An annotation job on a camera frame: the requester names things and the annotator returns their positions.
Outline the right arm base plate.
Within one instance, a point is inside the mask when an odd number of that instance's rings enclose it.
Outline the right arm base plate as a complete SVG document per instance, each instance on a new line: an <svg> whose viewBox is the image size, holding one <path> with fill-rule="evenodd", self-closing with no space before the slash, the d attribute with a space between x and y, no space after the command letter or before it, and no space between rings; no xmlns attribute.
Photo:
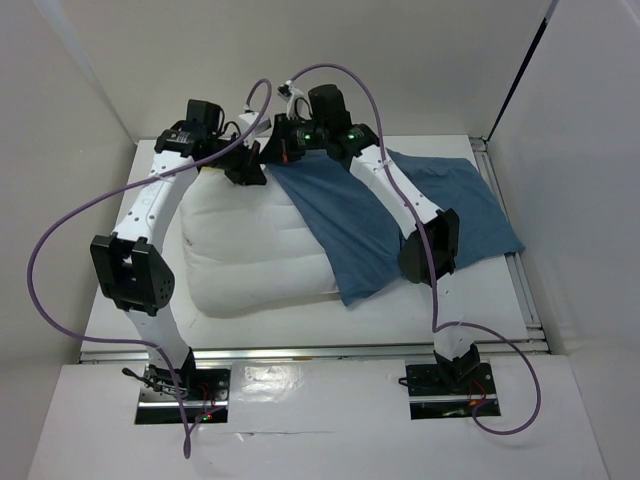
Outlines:
<svg viewBox="0 0 640 480"><path fill-rule="evenodd" d="M501 415L493 372L488 363L481 363L458 386L446 386L435 364L413 364L405 367L405 376L398 383L409 396L412 420L470 418L476 406L478 417Z"/></svg>

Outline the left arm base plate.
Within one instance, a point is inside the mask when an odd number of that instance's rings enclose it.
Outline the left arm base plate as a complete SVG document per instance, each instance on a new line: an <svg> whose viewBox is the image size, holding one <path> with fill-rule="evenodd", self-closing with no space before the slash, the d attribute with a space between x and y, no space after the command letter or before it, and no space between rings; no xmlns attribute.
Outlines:
<svg viewBox="0 0 640 480"><path fill-rule="evenodd" d="M143 374L129 375L141 382L135 415L136 425L168 425L182 422L177 393L171 381L158 380L146 367ZM196 370L181 395L189 423L198 418L204 424L226 423L231 368Z"/></svg>

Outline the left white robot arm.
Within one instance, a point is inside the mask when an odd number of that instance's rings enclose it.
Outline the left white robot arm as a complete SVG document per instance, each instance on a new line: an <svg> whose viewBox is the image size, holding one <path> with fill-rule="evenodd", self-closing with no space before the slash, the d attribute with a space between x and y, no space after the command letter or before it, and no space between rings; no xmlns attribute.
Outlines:
<svg viewBox="0 0 640 480"><path fill-rule="evenodd" d="M265 181L256 137L270 128L269 118L247 109L238 118L239 133L224 138L222 115L216 104L189 101L185 119L156 140L148 184L112 233L95 236L90 245L103 295L124 311L147 350L148 384L176 399L193 394L198 376L170 307L176 280L162 256L170 223L199 174L199 161L222 167L237 182Z"/></svg>

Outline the blue pillowcase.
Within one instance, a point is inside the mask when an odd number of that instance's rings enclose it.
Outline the blue pillowcase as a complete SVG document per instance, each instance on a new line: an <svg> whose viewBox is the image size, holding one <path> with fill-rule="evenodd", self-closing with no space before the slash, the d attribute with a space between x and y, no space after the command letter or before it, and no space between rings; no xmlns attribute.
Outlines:
<svg viewBox="0 0 640 480"><path fill-rule="evenodd" d="M389 155L423 195L459 216L458 268L523 250L496 197L468 159L395 151ZM345 306L401 277L397 256L404 238L399 226L375 195L337 162L316 150L290 165L267 169L325 250Z"/></svg>

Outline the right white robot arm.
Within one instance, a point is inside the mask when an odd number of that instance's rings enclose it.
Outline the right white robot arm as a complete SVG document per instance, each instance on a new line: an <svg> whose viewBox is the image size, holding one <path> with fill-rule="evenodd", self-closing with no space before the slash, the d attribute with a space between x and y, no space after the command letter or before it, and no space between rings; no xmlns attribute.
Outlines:
<svg viewBox="0 0 640 480"><path fill-rule="evenodd" d="M431 291L434 382L448 392L466 389L480 364L472 338L451 299L460 219L428 200L401 171L385 146L382 128L354 123L343 93L334 84L304 92L292 81L276 89L286 110L274 117L266 144L270 163L287 165L311 150L322 150L376 197L398 225L404 243L402 274Z"/></svg>

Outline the white pillow with yellow edge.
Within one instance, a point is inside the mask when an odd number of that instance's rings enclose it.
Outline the white pillow with yellow edge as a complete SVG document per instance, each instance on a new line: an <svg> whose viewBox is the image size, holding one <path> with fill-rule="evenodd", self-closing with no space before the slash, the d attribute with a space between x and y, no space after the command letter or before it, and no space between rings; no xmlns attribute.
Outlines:
<svg viewBox="0 0 640 480"><path fill-rule="evenodd" d="M188 290L212 317L337 292L325 250L271 173L232 183L204 168L180 202Z"/></svg>

